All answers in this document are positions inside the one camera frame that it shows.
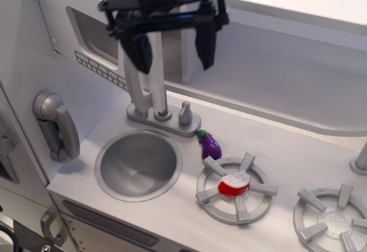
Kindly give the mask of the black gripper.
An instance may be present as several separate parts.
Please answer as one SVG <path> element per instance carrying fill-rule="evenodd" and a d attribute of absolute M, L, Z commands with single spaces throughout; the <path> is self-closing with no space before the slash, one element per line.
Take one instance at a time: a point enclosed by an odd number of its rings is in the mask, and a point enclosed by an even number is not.
<path fill-rule="evenodd" d="M 135 66 L 150 73 L 153 52 L 146 33 L 196 28 L 196 50 L 204 70 L 214 64 L 216 32 L 229 23 L 225 0 L 103 0 L 98 9 L 107 30 Z M 209 26 L 200 26 L 208 22 Z"/>

